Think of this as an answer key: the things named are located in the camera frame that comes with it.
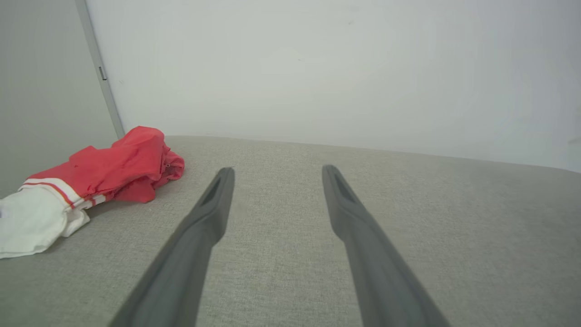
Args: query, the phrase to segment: gray couch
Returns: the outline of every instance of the gray couch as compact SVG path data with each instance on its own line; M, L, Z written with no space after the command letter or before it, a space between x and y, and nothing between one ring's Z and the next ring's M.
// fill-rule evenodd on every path
M103 326L223 166L236 186L199 326L357 326L321 166L336 165L453 326L579 326L581 174L402 152L167 137L183 177L0 260L0 325Z

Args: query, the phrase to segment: gray fabric surface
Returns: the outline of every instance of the gray fabric surface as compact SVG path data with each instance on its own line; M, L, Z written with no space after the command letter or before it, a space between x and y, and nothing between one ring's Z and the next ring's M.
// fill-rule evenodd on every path
M579 326L581 174L323 145L168 137L187 170L49 251L0 260L0 325L106 325L217 170L236 186L199 326L357 326L321 165L334 164L454 326Z

